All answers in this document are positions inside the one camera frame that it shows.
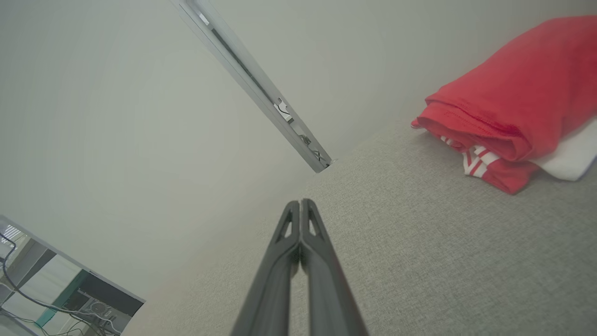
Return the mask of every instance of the red cloth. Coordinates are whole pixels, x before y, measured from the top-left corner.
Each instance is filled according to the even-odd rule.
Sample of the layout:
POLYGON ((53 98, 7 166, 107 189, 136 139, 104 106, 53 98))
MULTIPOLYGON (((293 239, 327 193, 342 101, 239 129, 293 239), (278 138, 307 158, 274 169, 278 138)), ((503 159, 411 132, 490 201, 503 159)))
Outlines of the red cloth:
POLYGON ((486 147, 502 159, 483 179, 517 192, 538 169, 527 160, 553 152, 597 113, 597 16, 540 24, 426 102, 413 127, 452 139, 460 152, 486 147))

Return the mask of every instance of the white stripe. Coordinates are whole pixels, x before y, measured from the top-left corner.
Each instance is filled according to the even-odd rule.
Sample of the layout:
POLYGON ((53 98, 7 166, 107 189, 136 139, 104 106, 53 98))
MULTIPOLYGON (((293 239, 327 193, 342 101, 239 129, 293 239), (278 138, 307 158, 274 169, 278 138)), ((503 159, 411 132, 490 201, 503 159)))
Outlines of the white stripe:
MULTIPOLYGON (((485 151, 486 149, 487 148, 485 148, 484 146, 475 146, 475 154, 479 155, 482 151, 485 151)), ((490 151, 487 152, 487 154, 483 155, 481 157, 481 160, 483 160, 483 162, 489 166, 493 161, 496 161, 499 158, 499 156, 490 151)))
POLYGON ((473 170, 473 168, 475 168, 475 166, 477 165, 477 162, 479 162, 479 161, 481 161, 481 159, 479 157, 474 158, 472 163, 470 164, 470 166, 468 166, 467 168, 464 168, 464 174, 470 175, 470 171, 473 170))
POLYGON ((487 171, 487 165, 485 163, 481 163, 481 165, 479 166, 479 168, 477 168, 477 170, 475 171, 473 176, 482 178, 483 174, 485 174, 486 171, 487 171))

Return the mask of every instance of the wire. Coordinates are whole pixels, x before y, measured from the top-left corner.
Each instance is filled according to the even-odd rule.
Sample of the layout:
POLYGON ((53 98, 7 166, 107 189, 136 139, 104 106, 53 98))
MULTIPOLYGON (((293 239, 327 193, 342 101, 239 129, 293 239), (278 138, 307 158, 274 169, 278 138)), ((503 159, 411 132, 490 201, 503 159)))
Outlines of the wire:
POLYGON ((46 331, 46 330, 45 330, 43 327, 39 326, 39 325, 37 324, 37 322, 35 322, 34 320, 30 320, 30 319, 24 319, 24 318, 22 318, 22 317, 18 317, 18 316, 16 316, 15 314, 11 313, 11 312, 10 312, 10 311, 8 311, 8 310, 3 310, 2 312, 6 312, 6 313, 8 313, 8 314, 2 314, 2 315, 4 315, 4 316, 12 317, 13 319, 17 319, 17 320, 21 320, 21 321, 24 321, 24 322, 27 322, 27 323, 32 323, 32 324, 34 324, 34 325, 35 325, 35 326, 37 326, 39 329, 41 329, 41 331, 44 333, 44 335, 45 335, 45 336, 69 336, 69 334, 70 334, 70 332, 71 332, 71 331, 76 331, 76 330, 78 330, 78 331, 81 333, 81 336, 83 336, 83 335, 84 335, 84 333, 83 333, 83 330, 81 330, 80 328, 76 328, 76 329, 74 329, 74 327, 75 327, 77 324, 79 324, 80 322, 77 322, 77 323, 75 323, 75 324, 74 324, 72 327, 70 327, 70 329, 69 329, 67 332, 61 332, 60 334, 53 334, 53 335, 50 335, 50 334, 49 334, 49 333, 48 333, 48 332, 47 332, 47 331, 46 331))
POLYGON ((4 261, 2 262, 2 272, 4 273, 4 277, 8 280, 8 282, 10 283, 10 285, 14 288, 15 292, 17 292, 20 295, 24 296, 25 299, 27 299, 27 300, 29 300, 29 301, 31 301, 33 303, 37 303, 37 304, 39 304, 42 307, 46 307, 46 308, 49 308, 49 309, 54 310, 54 311, 59 311, 61 313, 67 313, 67 314, 69 314, 71 316, 72 316, 71 313, 77 313, 77 314, 81 314, 81 315, 92 315, 92 316, 95 315, 100 320, 104 320, 104 321, 107 321, 108 323, 110 323, 110 326, 112 327, 112 329, 114 329, 114 331, 116 331, 117 333, 119 333, 119 334, 122 333, 122 331, 114 328, 114 324, 112 323, 111 320, 105 319, 105 318, 99 316, 96 313, 81 313, 80 311, 77 311, 77 310, 66 310, 66 309, 62 309, 62 308, 56 307, 54 305, 51 305, 51 304, 48 304, 48 303, 43 303, 42 301, 38 301, 36 299, 33 299, 30 296, 28 296, 25 293, 23 293, 19 288, 17 288, 17 286, 14 284, 14 282, 10 279, 10 277, 8 276, 8 272, 6 271, 6 260, 8 260, 9 257, 10 257, 10 255, 13 254, 14 250, 17 249, 17 245, 12 240, 10 240, 8 237, 6 237, 5 235, 3 235, 2 233, 0 233, 0 236, 13 245, 13 248, 6 255, 6 258, 4 258, 4 261))
POLYGON ((77 325, 78 323, 81 323, 81 322, 83 322, 83 323, 84 323, 84 324, 86 324, 86 325, 87 325, 87 326, 88 326, 88 327, 89 327, 91 330, 93 330, 93 332, 95 332, 97 336, 102 336, 102 335, 101 335, 99 332, 97 332, 97 330, 95 330, 95 329, 93 328, 92 324, 89 324, 89 322, 87 322, 86 320, 83 320, 83 319, 81 319, 81 318, 79 318, 79 317, 77 317, 77 316, 74 316, 73 314, 69 314, 69 315, 70 315, 72 318, 74 318, 75 320, 77 320, 77 321, 78 321, 77 323, 75 323, 75 325, 77 325))
POLYGON ((14 293, 14 289, 12 289, 12 288, 8 287, 8 285, 7 285, 7 284, 5 284, 5 283, 1 283, 1 282, 0 282, 0 285, 2 285, 2 286, 4 286, 4 287, 8 288, 8 290, 9 290, 11 293, 14 293))

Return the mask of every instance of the black cable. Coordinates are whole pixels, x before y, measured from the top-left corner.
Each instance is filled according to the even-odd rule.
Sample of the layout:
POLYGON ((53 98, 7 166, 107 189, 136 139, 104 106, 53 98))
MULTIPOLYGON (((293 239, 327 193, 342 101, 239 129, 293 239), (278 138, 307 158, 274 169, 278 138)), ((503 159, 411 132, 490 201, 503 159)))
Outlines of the black cable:
POLYGON ((14 282, 10 279, 10 277, 8 276, 8 272, 6 271, 6 262, 7 260, 10 258, 10 255, 13 254, 13 252, 17 249, 17 244, 15 244, 12 240, 10 240, 7 236, 3 235, 2 233, 0 233, 0 237, 4 238, 6 241, 8 241, 9 243, 11 243, 13 245, 13 248, 10 250, 10 252, 6 255, 6 258, 4 258, 4 260, 2 261, 2 272, 4 273, 4 277, 8 280, 8 283, 10 283, 10 285, 14 288, 14 290, 19 293, 20 295, 24 296, 25 299, 33 302, 33 303, 37 303, 42 307, 51 309, 53 311, 59 311, 61 313, 67 313, 68 315, 70 315, 72 318, 79 320, 80 322, 83 322, 85 324, 87 324, 87 326, 89 326, 89 328, 91 328, 93 331, 95 331, 95 333, 98 336, 101 336, 95 329, 93 329, 91 327, 91 325, 89 323, 87 323, 87 321, 82 320, 80 317, 74 316, 72 313, 72 310, 66 310, 66 309, 60 309, 58 307, 55 306, 51 306, 45 303, 41 303, 39 301, 37 301, 36 299, 33 299, 31 297, 29 297, 28 295, 26 295, 25 293, 23 293, 19 288, 17 288, 17 286, 14 284, 14 282))
POLYGON ((76 330, 78 330, 78 331, 81 333, 81 336, 83 336, 83 335, 84 335, 84 333, 83 333, 83 330, 81 330, 81 329, 79 329, 79 328, 76 328, 76 329, 74 329, 74 326, 76 326, 76 325, 77 325, 77 324, 79 324, 80 322, 77 322, 77 323, 75 323, 75 324, 74 324, 72 327, 70 327, 70 329, 69 329, 67 332, 61 332, 60 334, 53 334, 53 335, 50 335, 50 334, 49 334, 49 333, 48 333, 48 332, 47 332, 47 331, 46 331, 46 330, 45 330, 43 327, 39 326, 39 325, 37 324, 37 322, 36 322, 36 321, 34 321, 34 320, 30 320, 30 319, 24 319, 24 318, 22 318, 22 317, 18 317, 18 316, 16 316, 15 314, 11 313, 11 312, 10 312, 10 311, 8 311, 8 310, 3 310, 2 312, 3 312, 3 313, 4 313, 4 312, 8 313, 8 314, 2 314, 2 315, 4 315, 4 316, 12 317, 13 319, 17 319, 17 320, 21 320, 21 321, 24 321, 24 322, 27 322, 27 323, 32 323, 32 324, 34 324, 34 325, 35 325, 35 326, 37 326, 39 329, 41 329, 41 331, 44 333, 44 335, 45 335, 45 336, 68 336, 68 335, 70 334, 70 332, 71 332, 71 331, 76 331, 76 330))
POLYGON ((83 320, 83 319, 81 319, 80 317, 78 317, 78 316, 75 316, 75 315, 73 315, 73 314, 69 314, 69 315, 70 315, 72 318, 74 318, 75 320, 78 320, 79 322, 77 322, 77 323, 81 323, 81 322, 83 322, 84 324, 86 324, 86 325, 87 325, 87 326, 88 326, 88 327, 89 327, 91 330, 93 330, 93 332, 95 332, 95 333, 96 333, 96 335, 97 335, 97 336, 106 336, 106 331, 108 331, 108 333, 110 333, 111 335, 120 335, 120 334, 114 334, 112 331, 110 331, 110 330, 107 330, 105 327, 102 327, 102 326, 100 326, 100 325, 99 325, 99 323, 97 323, 97 325, 96 325, 96 323, 89 323, 89 322, 87 322, 86 320, 83 320), (94 325, 96 325, 96 326, 97 326, 97 329, 98 329, 100 332, 98 332, 98 331, 97 331, 95 328, 93 328, 93 326, 94 326, 94 325))
POLYGON ((21 290, 20 290, 20 289, 17 287, 17 285, 15 285, 15 284, 14 284, 14 282, 13 282, 13 281, 10 279, 10 277, 8 276, 8 272, 6 271, 6 261, 7 261, 7 260, 10 258, 10 255, 11 255, 11 254, 13 254, 14 250, 16 250, 16 249, 17 249, 17 245, 16 245, 16 244, 15 244, 15 243, 14 243, 12 240, 10 240, 10 239, 9 239, 9 238, 7 238, 5 235, 3 235, 2 233, 0 233, 0 236, 1 236, 2 238, 6 239, 6 241, 8 241, 9 243, 11 243, 11 244, 13 245, 13 248, 12 248, 12 249, 10 250, 10 252, 9 252, 9 253, 6 255, 6 258, 4 258, 4 261, 2 262, 2 272, 4 273, 4 277, 6 277, 6 279, 8 280, 8 283, 10 283, 10 285, 11 285, 11 286, 14 288, 14 290, 15 290, 17 293, 19 293, 19 294, 21 294, 22 296, 24 296, 24 297, 25 297, 25 299, 27 299, 27 300, 29 300, 29 301, 31 301, 31 302, 33 302, 33 303, 37 303, 37 304, 39 304, 39 305, 40 305, 40 306, 42 306, 42 307, 46 307, 46 308, 49 308, 49 309, 51 309, 51 310, 54 310, 54 311, 61 311, 62 313, 71 314, 71 313, 72 313, 72 311, 71 311, 71 310, 60 309, 60 308, 58 308, 58 307, 54 307, 54 306, 51 306, 51 305, 49 305, 49 304, 41 303, 41 302, 37 301, 36 299, 33 299, 33 298, 31 298, 30 296, 28 296, 28 295, 26 295, 25 293, 23 293, 23 292, 22 292, 22 291, 21 291, 21 290))

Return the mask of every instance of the white cloth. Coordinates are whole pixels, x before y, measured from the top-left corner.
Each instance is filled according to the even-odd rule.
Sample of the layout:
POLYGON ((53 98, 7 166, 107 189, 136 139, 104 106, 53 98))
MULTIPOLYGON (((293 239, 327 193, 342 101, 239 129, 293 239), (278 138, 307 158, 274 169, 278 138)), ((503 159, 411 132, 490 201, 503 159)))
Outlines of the white cloth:
POLYGON ((561 140, 555 152, 530 161, 558 179, 576 181, 587 171, 595 156, 597 117, 561 140))

